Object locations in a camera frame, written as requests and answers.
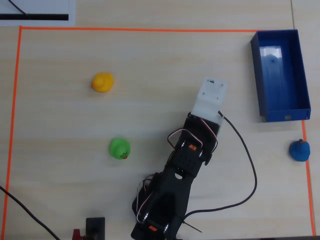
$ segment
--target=black base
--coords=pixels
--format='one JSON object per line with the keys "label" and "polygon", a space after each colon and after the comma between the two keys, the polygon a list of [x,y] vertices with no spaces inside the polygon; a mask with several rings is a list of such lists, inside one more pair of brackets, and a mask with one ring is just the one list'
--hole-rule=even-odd
{"label": "black base", "polygon": [[105,218],[89,217],[85,219],[85,236],[83,240],[105,240]]}

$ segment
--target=red object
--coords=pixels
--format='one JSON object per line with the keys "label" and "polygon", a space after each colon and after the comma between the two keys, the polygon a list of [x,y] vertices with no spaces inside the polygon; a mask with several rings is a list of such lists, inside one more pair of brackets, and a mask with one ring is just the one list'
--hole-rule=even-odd
{"label": "red object", "polygon": [[80,229],[73,229],[72,240],[83,240],[83,237],[80,235]]}
{"label": "red object", "polygon": [[149,228],[150,228],[152,231],[154,231],[154,232],[158,230],[158,229],[156,229],[154,226],[151,226],[151,225],[149,226]]}

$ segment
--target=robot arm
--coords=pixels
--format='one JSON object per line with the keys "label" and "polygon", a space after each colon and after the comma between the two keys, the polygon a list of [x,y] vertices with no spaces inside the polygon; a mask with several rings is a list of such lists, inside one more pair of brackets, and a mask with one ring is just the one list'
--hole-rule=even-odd
{"label": "robot arm", "polygon": [[207,165],[217,144],[222,123],[219,107],[227,90],[225,83],[206,78],[196,103],[164,170],[153,174],[132,203],[137,223],[135,240],[175,240],[184,222],[193,180],[202,163]]}

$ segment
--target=black line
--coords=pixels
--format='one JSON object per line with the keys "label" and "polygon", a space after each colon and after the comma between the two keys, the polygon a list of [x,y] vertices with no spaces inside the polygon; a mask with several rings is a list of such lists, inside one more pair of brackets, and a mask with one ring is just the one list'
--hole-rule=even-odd
{"label": "black line", "polygon": [[188,225],[189,227],[193,228],[194,230],[197,230],[198,232],[202,233],[202,231],[200,231],[198,228],[190,225],[189,223],[186,223],[185,221],[183,221],[182,223],[183,223],[183,224],[186,224],[186,225]]}
{"label": "black line", "polygon": [[0,20],[68,21],[69,14],[0,14]]}
{"label": "black line", "polygon": [[296,27],[295,27],[295,18],[294,18],[294,8],[292,7],[292,0],[290,0],[290,3],[291,3],[291,15],[292,15],[293,29],[296,29]]}

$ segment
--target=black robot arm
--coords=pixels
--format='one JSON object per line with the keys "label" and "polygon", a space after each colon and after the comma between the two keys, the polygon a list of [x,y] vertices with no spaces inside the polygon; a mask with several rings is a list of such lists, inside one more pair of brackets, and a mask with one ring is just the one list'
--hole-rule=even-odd
{"label": "black robot arm", "polygon": [[132,203],[137,219],[131,233],[133,239],[176,239],[187,211],[192,182],[202,163],[209,163],[216,145],[216,138],[208,127],[217,136],[220,128],[217,123],[191,113],[187,115],[185,130],[181,132],[164,170],[156,172],[147,187],[143,185]]}

